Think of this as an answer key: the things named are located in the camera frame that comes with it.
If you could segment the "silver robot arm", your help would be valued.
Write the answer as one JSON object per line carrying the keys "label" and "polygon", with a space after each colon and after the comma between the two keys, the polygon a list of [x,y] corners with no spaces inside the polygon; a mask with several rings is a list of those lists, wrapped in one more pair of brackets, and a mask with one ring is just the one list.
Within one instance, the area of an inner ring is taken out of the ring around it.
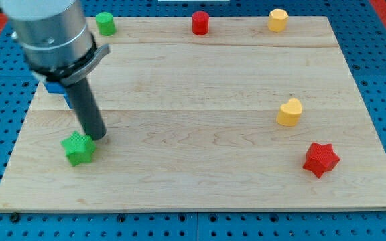
{"label": "silver robot arm", "polygon": [[97,46],[79,0],[0,0],[36,76],[71,86],[92,72],[110,53]]}

